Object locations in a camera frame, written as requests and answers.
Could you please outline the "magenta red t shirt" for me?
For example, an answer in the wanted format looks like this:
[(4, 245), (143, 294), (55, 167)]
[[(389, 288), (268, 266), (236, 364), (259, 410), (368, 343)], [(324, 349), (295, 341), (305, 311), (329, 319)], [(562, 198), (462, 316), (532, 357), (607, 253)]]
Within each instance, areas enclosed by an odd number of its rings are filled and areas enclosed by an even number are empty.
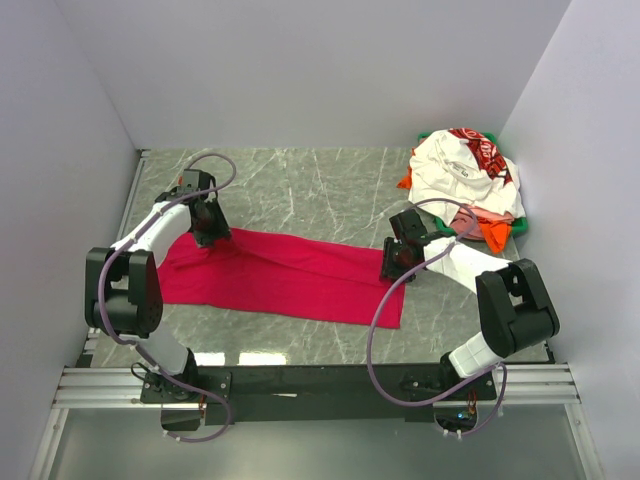
[(158, 269), (167, 304), (397, 329), (405, 289), (377, 309), (389, 282), (379, 249), (235, 228), (228, 240), (200, 247), (180, 236)]

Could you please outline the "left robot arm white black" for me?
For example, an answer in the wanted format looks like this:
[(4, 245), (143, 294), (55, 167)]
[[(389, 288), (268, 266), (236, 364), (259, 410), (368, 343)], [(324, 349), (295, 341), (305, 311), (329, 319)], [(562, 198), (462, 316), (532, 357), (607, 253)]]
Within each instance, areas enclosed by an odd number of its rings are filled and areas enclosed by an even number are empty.
[(136, 351), (151, 379), (164, 380), (176, 401), (193, 399), (200, 388), (193, 352), (161, 326), (164, 300), (158, 268), (178, 238), (190, 233), (199, 247), (231, 237), (217, 198), (182, 202), (161, 195), (150, 213), (125, 237), (86, 256), (85, 320), (115, 343)]

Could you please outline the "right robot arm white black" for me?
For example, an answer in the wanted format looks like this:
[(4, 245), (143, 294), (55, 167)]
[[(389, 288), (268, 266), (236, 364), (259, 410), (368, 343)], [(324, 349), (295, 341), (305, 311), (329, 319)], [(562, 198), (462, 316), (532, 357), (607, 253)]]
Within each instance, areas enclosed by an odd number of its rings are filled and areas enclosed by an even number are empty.
[(480, 331), (444, 354), (438, 367), (440, 390), (449, 398), (464, 397), (474, 386), (474, 375), (559, 333), (551, 298), (529, 259), (494, 257), (453, 237), (385, 239), (382, 279), (402, 285), (413, 279), (418, 266), (457, 282), (477, 298)]

